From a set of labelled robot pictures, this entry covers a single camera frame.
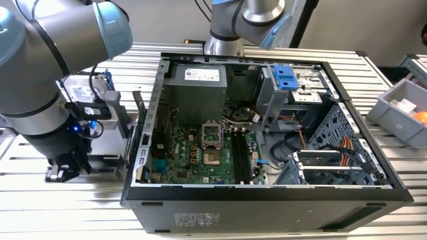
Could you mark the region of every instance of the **gray plastic bin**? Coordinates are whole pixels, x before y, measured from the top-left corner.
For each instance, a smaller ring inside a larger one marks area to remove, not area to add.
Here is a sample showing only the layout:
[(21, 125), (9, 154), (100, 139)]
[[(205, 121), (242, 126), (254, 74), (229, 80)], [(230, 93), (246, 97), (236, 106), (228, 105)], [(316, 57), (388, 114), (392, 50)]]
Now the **gray plastic bin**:
[(427, 126), (390, 103), (402, 99), (416, 105), (416, 113), (427, 111), (427, 90), (402, 79), (377, 97), (366, 118), (410, 147), (427, 147)]

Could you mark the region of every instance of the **motherboard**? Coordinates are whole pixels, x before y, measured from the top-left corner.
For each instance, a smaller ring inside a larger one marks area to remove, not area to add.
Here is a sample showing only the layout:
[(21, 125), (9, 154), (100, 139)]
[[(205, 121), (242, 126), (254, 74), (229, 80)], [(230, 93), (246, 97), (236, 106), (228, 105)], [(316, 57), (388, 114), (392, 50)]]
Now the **motherboard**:
[(201, 128), (177, 126), (172, 129), (166, 157), (153, 161), (150, 181), (158, 184), (264, 184), (262, 166), (256, 164), (258, 155), (254, 132), (216, 128), (213, 122)]

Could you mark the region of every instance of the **white wall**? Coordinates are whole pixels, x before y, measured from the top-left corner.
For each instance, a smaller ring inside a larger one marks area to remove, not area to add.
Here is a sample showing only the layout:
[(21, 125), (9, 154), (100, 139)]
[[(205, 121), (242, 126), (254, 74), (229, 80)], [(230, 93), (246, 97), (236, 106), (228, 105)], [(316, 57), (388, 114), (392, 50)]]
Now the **white wall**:
[(427, 52), (427, 0), (320, 0), (300, 48), (361, 50), (377, 65)]
[[(177, 44), (182, 43), (184, 39), (201, 41), (208, 39), (210, 24), (193, 0), (113, 0), (113, 2), (129, 14), (134, 42)], [(209, 13), (202, 1), (198, 2), (204, 11)], [(0, 6), (12, 10), (24, 20), (13, 0), (0, 0)]]

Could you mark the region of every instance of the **ram slot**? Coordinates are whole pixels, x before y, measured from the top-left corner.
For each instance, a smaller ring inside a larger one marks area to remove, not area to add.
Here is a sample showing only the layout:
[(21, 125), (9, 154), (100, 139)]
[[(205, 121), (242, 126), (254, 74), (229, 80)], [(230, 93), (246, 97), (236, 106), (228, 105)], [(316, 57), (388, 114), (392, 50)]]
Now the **ram slot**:
[(248, 156), (248, 145), (244, 132), (233, 132), (230, 134), (232, 146), (232, 162), (233, 162), (233, 176), (234, 183), (249, 184), (250, 182), (250, 164)]

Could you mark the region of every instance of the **slotted metal surface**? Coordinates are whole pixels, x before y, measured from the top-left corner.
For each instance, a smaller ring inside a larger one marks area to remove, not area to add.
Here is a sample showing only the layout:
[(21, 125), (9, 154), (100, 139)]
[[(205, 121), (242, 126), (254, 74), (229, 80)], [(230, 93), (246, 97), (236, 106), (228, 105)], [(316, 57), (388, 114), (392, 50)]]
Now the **slotted metal surface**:
[[(201, 53), (201, 45), (134, 44), (114, 60), (98, 64), (113, 75), (121, 104), (134, 110), (130, 91), (141, 91), (148, 106), (160, 52)], [(357, 110), (365, 115), (389, 87), (368, 58), (352, 51), (245, 47), (252, 58), (326, 61), (342, 82)], [(349, 233), (282, 235), (148, 235), (132, 214), (120, 207), (121, 182), (80, 177), (68, 183), (44, 183), (46, 160), (20, 136), (0, 160), (0, 239), (427, 239), (427, 148), (406, 147), (386, 131), (368, 127), (409, 189), (415, 203)]]

